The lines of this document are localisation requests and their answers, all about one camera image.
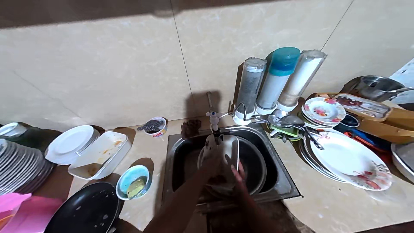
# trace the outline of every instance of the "stainless steel pot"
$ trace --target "stainless steel pot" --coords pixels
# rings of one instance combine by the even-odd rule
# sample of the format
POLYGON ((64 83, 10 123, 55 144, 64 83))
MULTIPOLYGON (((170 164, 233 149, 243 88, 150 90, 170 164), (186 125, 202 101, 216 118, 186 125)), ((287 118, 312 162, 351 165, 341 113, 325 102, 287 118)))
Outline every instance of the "stainless steel pot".
POLYGON ((403 84, 381 76, 361 76, 359 83, 349 92, 365 99, 382 102, 393 99, 402 92, 390 92, 405 87, 403 84))

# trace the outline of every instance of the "teal filter cap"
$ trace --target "teal filter cap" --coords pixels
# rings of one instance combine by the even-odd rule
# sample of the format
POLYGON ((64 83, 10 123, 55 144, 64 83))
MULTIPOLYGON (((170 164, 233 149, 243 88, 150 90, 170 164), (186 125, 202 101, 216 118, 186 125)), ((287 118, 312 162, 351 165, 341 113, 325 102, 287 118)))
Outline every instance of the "teal filter cap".
POLYGON ((269 73, 274 76, 286 76, 293 73, 301 51, 295 47, 278 48, 273 52, 269 73))

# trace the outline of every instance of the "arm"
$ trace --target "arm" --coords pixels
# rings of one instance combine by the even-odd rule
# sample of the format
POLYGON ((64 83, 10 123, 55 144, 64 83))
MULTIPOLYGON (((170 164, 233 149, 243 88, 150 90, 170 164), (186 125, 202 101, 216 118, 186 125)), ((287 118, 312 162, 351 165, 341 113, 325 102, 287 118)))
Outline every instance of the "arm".
POLYGON ((231 166, 231 170, 236 177, 236 185, 234 188, 235 196, 251 230, 255 233, 280 233, 280 230, 275 222, 273 222, 270 217, 257 206, 253 198, 250 196, 244 183, 245 173, 240 162, 238 167, 239 172, 237 172, 234 166, 231 166))
POLYGON ((194 176, 181 185, 167 204, 151 220, 144 233, 182 233, 193 215, 201 190, 208 179, 215 175, 219 158, 211 158, 194 176))

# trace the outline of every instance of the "tile grout line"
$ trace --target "tile grout line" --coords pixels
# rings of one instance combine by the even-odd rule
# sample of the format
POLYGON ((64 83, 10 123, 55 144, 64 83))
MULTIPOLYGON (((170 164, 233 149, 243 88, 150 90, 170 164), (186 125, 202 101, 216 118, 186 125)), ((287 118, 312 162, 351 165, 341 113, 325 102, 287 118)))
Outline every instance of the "tile grout line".
POLYGON ((194 105, 194 108, 195 108, 195 101, 194 101, 193 91, 191 90, 190 79, 189 79, 189 77, 188 77, 187 66, 186 66, 186 64, 185 64, 184 53, 183 53, 183 47, 181 46, 180 34, 178 33, 177 22, 176 22, 176 15, 175 15, 175 13, 174 13, 174 9, 173 9, 173 3, 172 3, 172 0, 170 0, 170 5, 171 5, 171 11, 173 12, 174 25, 176 26, 177 37, 178 37, 178 43, 180 44, 181 55, 183 56, 183 63, 184 63, 184 68, 185 68, 185 74, 187 75, 187 81, 188 81, 188 86, 189 86, 189 88, 190 88, 191 99, 193 100, 193 105, 194 105))
POLYGON ((34 89, 36 89, 36 90, 38 90, 38 91, 40 91, 40 93, 42 93, 42 94, 44 94, 45 96, 47 96, 49 99, 51 99, 51 100, 55 100, 55 101, 58 101, 61 105, 62 105, 62 107, 63 108, 65 108, 66 110, 68 110, 68 111, 70 111, 72 114, 74 114, 75 116, 77 116, 77 117, 79 117, 80 119, 82 119, 84 122, 86 122, 87 124, 89 124, 87 121, 85 121, 83 118, 81 118, 78 114, 76 114, 74 111, 72 111, 72 110, 70 110, 68 107, 66 107, 64 104, 63 104, 63 102, 61 101, 61 100, 59 100, 59 99, 56 99, 56 98, 53 98, 53 97, 51 97, 50 95, 48 95, 48 94, 46 94, 46 93, 44 93, 42 90, 40 90, 37 86, 35 86, 33 83, 31 83, 31 82, 29 82, 29 81, 27 81, 26 79, 24 79, 22 76, 20 76, 15 70, 13 71, 13 73, 17 76, 17 77, 19 77, 19 78, 21 78, 23 81, 25 81, 26 83, 28 83, 28 84, 30 84, 34 89))
POLYGON ((341 19, 338 21, 337 25, 335 26, 335 28, 333 29, 333 31, 331 32, 331 34, 329 35, 328 39, 326 40, 325 44, 323 44, 322 48, 320 49, 321 51, 323 50, 323 48, 325 47, 326 43, 328 43, 329 39, 331 38, 331 36, 334 34, 334 31, 336 30, 336 28, 338 27, 339 23, 341 23, 342 19, 344 18, 345 14, 348 12, 349 8, 351 7, 352 3, 354 3, 355 0, 352 0, 352 2, 349 4, 348 8, 345 10, 344 14, 342 15, 341 19))

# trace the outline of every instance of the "pink bag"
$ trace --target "pink bag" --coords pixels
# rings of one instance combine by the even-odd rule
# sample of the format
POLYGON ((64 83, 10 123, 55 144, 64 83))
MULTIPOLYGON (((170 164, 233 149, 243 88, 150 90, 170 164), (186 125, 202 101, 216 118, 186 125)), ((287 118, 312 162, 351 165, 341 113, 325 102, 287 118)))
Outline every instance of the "pink bag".
POLYGON ((0 233, 42 233, 53 214, 62 205, 60 199, 9 193, 0 196, 0 219, 9 217, 0 233))

